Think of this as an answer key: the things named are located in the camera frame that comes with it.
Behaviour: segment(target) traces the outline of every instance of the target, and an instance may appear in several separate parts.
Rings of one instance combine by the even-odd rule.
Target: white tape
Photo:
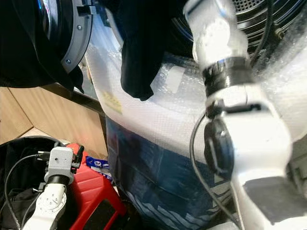
[[[167,88],[172,93],[177,93],[178,87],[181,83],[181,79],[184,73],[184,68],[179,66],[173,66],[167,75],[167,79],[165,81]]]

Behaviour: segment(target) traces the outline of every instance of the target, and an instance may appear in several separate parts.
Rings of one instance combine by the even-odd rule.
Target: wooden panel
[[[54,138],[84,145],[93,157],[106,158],[98,113],[39,87],[10,90],[34,127]]]
[[[19,137],[32,127],[9,89],[0,87],[0,144]]]

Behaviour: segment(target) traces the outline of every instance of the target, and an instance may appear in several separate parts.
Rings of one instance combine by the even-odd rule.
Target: red plastic object
[[[77,154],[79,149],[78,144],[69,144],[67,147],[72,148],[73,152]],[[118,215],[124,216],[126,214],[126,207],[120,201],[110,181],[86,166],[86,156],[87,152],[83,152],[81,166],[77,170],[74,181],[71,184],[78,204],[79,215],[70,230],[82,230],[92,213],[105,199],[115,209],[115,213],[104,227],[104,230],[108,230]]]

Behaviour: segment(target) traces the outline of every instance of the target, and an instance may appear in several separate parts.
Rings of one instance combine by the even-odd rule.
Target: metal mesh grille
[[[242,13],[253,8],[256,8],[264,0],[232,0],[236,6],[236,12]]]

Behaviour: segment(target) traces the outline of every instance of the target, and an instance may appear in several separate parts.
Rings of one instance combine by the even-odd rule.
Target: bubble wrap
[[[254,74],[287,124],[293,141],[307,133],[307,8]]]
[[[190,135],[206,100],[204,83],[193,60],[166,55],[151,84],[154,95],[141,102],[122,90],[120,46],[97,15],[85,56],[98,100],[108,117],[165,149],[189,157]],[[173,67],[184,68],[178,79]],[[175,74],[171,80],[169,72]],[[206,123],[204,120],[195,139],[196,159],[202,162]]]

